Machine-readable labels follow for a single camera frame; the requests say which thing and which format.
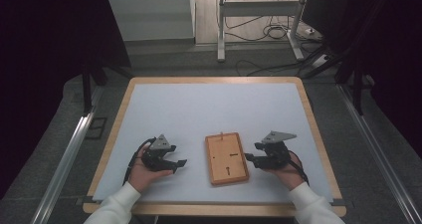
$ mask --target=slot in wooden board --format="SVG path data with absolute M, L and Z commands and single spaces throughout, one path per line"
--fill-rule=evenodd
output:
M 227 184 L 249 179 L 239 133 L 220 133 L 205 137 L 211 184 Z

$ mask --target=metal rail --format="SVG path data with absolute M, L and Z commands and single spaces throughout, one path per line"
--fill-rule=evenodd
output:
M 81 143 L 87 133 L 90 123 L 96 113 L 99 100 L 103 94 L 104 88 L 96 87 L 93 93 L 93 107 L 87 116 L 82 116 L 74 134 L 68 144 L 68 147 L 63 154 L 63 157 L 44 193 L 43 199 L 35 212 L 31 223 L 41 224 L 47 223 L 50 215 L 56 205 L 57 199 L 59 198 L 60 192 L 68 178 L 69 172 L 78 154 Z
M 403 185 L 400 178 L 397 176 L 396 172 L 388 161 L 388 158 L 382 150 L 380 143 L 372 133 L 369 125 L 366 123 L 364 116 L 359 115 L 357 110 L 354 108 L 351 102 L 351 94 L 348 90 L 348 87 L 346 85 L 337 85 L 337 87 L 342 94 L 343 100 L 346 103 L 347 108 L 350 111 L 354 122 L 356 123 L 356 126 L 365 139 L 373 159 L 378 165 L 378 168 L 384 176 L 388 187 L 390 188 L 404 216 L 406 217 L 407 222 L 411 224 L 421 224 L 422 219 L 419 210 L 413 202 L 412 197 L 409 195 L 406 187 Z

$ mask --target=human arm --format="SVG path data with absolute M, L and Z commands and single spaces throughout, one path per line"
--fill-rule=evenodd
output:
M 86 224 L 128 223 L 131 218 L 130 209 L 139 199 L 140 193 L 154 180 L 173 173 L 172 170 L 149 171 L 140 159 L 146 149 L 147 146 L 143 147 L 137 154 L 128 182 L 118 192 L 106 198 L 100 208 L 87 219 Z
M 291 152 L 291 159 L 302 166 L 298 157 Z M 301 224 L 344 223 L 333 211 L 324 197 L 316 195 L 304 182 L 298 171 L 288 164 L 277 170 L 266 170 L 275 174 L 289 188 L 289 197 L 297 209 L 296 219 Z

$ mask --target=wall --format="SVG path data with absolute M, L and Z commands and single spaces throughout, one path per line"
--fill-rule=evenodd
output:
M 124 41 L 194 37 L 192 0 L 108 0 Z

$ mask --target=hand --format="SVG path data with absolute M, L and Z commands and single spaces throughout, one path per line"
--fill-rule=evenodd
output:
M 302 163 L 299 161 L 299 158 L 295 154 L 290 152 L 290 156 L 295 164 L 297 164 L 299 167 L 302 167 Z M 280 181 L 282 181 L 282 183 L 289 188 L 290 191 L 304 182 L 304 179 L 301 177 L 298 171 L 290 164 L 280 169 L 264 169 L 264 171 L 275 174 L 280 179 Z
M 149 184 L 151 184 L 155 179 L 173 174 L 172 170 L 153 172 L 145 167 L 141 158 L 147 148 L 148 146 L 144 146 L 137 154 L 128 180 L 130 185 L 132 185 L 133 188 L 136 189 L 136 191 L 139 193 L 142 192 L 147 186 L 149 186 Z

